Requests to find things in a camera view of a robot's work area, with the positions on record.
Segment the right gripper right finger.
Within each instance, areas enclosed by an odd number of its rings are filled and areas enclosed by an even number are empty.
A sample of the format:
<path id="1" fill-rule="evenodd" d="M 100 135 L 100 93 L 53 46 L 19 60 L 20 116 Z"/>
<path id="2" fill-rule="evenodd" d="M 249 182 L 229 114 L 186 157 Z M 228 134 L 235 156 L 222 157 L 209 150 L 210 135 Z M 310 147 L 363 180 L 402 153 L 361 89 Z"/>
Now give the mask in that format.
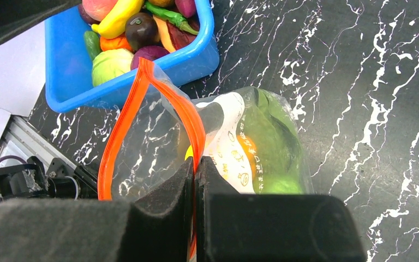
<path id="1" fill-rule="evenodd" d="M 203 157 L 195 181 L 197 261 L 365 261 L 333 196 L 241 194 Z"/>

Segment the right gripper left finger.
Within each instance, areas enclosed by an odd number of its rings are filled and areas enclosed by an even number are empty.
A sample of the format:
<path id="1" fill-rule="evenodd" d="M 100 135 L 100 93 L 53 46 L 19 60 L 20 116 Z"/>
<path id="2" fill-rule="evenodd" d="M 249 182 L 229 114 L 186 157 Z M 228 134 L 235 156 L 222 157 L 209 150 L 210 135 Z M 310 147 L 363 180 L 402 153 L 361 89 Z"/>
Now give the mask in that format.
<path id="1" fill-rule="evenodd" d="M 14 199 L 0 204 L 0 261 L 187 261 L 193 161 L 127 200 Z"/>

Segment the green custard apple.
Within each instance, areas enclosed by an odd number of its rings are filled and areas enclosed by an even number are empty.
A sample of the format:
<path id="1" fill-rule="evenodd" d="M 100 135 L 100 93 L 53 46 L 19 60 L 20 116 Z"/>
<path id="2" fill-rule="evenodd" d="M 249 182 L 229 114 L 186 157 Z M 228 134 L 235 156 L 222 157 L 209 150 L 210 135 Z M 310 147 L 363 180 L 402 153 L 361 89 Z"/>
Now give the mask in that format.
<path id="1" fill-rule="evenodd" d="M 257 194 L 303 194 L 298 179 L 290 176 L 268 176 L 258 178 Z"/>

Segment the yellow bell pepper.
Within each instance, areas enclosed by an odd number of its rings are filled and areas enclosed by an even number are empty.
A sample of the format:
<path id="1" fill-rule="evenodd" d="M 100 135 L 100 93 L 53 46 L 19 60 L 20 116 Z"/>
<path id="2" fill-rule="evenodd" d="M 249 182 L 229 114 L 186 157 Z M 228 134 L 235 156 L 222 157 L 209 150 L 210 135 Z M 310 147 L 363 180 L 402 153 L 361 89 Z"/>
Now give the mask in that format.
<path id="1" fill-rule="evenodd" d="M 230 184 L 246 188 L 251 186 L 255 176 L 256 146 L 249 137 L 218 138 L 206 142 L 205 156 L 209 156 L 219 174 Z"/>

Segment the clear zip top bag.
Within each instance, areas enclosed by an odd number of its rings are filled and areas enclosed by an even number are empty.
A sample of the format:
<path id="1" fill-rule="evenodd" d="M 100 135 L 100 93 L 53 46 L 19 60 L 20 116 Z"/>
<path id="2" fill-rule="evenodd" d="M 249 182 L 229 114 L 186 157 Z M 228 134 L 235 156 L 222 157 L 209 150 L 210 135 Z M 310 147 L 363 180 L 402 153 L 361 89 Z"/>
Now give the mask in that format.
<path id="1" fill-rule="evenodd" d="M 187 159 L 196 169 L 201 158 L 209 157 L 203 154 L 206 142 L 235 139 L 239 134 L 246 137 L 248 87 L 190 99 L 154 62 L 141 58 L 104 150 L 98 198 L 138 200 L 168 180 Z M 310 190 L 308 176 L 303 154 L 304 193 Z M 239 193 L 257 194 L 255 181 L 246 188 L 230 185 Z"/>

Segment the green leaf vegetable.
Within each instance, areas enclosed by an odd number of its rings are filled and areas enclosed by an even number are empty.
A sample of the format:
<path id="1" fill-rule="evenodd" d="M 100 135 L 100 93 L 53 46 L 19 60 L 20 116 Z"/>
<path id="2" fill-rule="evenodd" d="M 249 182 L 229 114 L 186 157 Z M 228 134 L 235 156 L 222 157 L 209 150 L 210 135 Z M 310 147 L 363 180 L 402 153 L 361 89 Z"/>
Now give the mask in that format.
<path id="1" fill-rule="evenodd" d="M 265 187 L 301 180 L 302 146 L 286 98 L 261 88 L 248 87 L 245 134 L 254 143 L 255 182 Z"/>

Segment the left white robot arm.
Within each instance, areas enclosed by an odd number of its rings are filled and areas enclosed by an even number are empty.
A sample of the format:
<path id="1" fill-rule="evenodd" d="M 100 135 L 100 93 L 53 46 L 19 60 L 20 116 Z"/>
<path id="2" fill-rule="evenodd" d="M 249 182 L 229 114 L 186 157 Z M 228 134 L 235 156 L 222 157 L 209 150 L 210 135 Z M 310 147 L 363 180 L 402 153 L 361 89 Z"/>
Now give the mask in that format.
<path id="1" fill-rule="evenodd" d="M 0 45 L 80 3 L 77 0 L 0 0 Z"/>

